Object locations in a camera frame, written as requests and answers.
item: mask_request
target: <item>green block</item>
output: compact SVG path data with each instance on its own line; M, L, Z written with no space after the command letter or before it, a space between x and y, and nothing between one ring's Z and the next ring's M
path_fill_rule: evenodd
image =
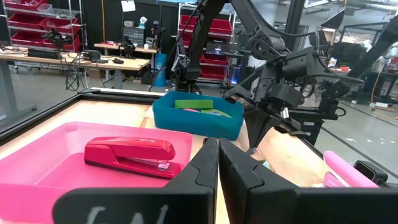
M212 109L213 100L176 100L176 109Z

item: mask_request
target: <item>pink object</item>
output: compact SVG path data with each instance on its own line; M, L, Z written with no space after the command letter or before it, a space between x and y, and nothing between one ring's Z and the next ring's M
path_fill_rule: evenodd
M331 172L326 172L323 179L323 186L325 187L345 187Z
M323 153L323 160L351 187L379 187L332 151Z
M63 124L0 160L0 218L53 223L53 203L65 192L84 187L163 187L167 179L86 165L86 144L99 136L162 139L174 146L181 170L189 163L193 137L188 133L107 124Z
M197 111L197 110L194 110L194 109L188 109L188 108L185 108L185 109L183 109L183 110L186 110L186 111L192 111L192 112L197 112L197 113L199 113L199 111Z

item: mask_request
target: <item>wooden tabletop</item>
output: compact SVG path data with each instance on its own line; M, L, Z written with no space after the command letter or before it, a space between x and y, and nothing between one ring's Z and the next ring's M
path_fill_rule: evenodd
M113 45L113 44L94 44L94 47L99 47L99 48L104 48L104 49L119 49L119 45ZM135 49L136 52L143 52L143 53L148 53L148 54L156 54L158 51L157 49L144 49L143 47L136 47Z
M27 49L20 47L21 54L6 50L4 54L0 53L0 59L3 60L17 60L17 61L26 61L26 62L38 62L38 63L44 63L44 64L55 64L55 65L61 65L61 60L59 59L49 59L49 58L37 58L37 57L28 57L27 56ZM62 53L62 63L63 66L66 66L66 63L72 62L72 60L76 57L77 53ZM113 63L113 59L118 58L120 60L123 60L123 64L116 64ZM139 71L143 67L149 64L149 60L147 59L127 59L127 58L120 58L120 57L107 57L103 56L101 59L108 60L108 63L90 63L90 61L87 60L80 60L80 66L81 67L88 67L88 68L105 68L105 69L123 69L123 70L134 70L134 71Z
M81 100L1 146L0 159L26 146L61 124L71 121L156 128L152 106ZM204 136L193 136L191 158L202 147L204 138ZM233 143L241 149L248 148L246 125L243 125L238 140ZM281 134L273 129L267 133L260 143L259 153L253 155L253 157L255 159L266 159L275 173L301 187L310 187L313 184L322 183L323 176L327 171L325 163L301 140L288 134ZM218 181L216 223L229 223L220 180Z

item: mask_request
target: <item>teal plastic bin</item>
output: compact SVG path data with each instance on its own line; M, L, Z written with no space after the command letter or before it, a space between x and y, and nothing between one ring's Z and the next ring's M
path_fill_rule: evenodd
M174 108L175 100L213 100L214 109L231 118L206 113L196 113ZM171 91L153 104L155 125L158 128L183 131L213 138L238 138L243 124L243 105L228 103L222 98L181 91Z

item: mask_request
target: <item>cable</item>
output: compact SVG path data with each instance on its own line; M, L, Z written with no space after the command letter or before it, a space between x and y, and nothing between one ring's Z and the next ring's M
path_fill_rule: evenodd
M179 40L181 39L182 35L184 34L185 29L186 29L187 26L188 26L188 23L191 21L193 15L195 15L196 11L198 10L198 7L202 4L203 1L204 1L204 0L201 0L201 1L198 3L197 7L193 10L193 12L191 13L191 15L189 16L187 23L185 23L184 28L183 28L182 31L181 31L181 34L179 35L179 37L178 37L177 40L175 41L175 44L173 45L172 50L171 50L170 53L168 54L168 56L167 56L167 58L166 58L164 64L160 67L160 69L157 71L156 75L154 76L154 79L153 79L152 84L150 85L148 91L151 91L152 87L155 85L155 80L156 80L157 76L158 76L159 73L163 70L163 68L166 66L167 61L168 61L169 58L170 58L170 55L173 53L173 51L174 51L175 48L177 47L177 44L178 44Z

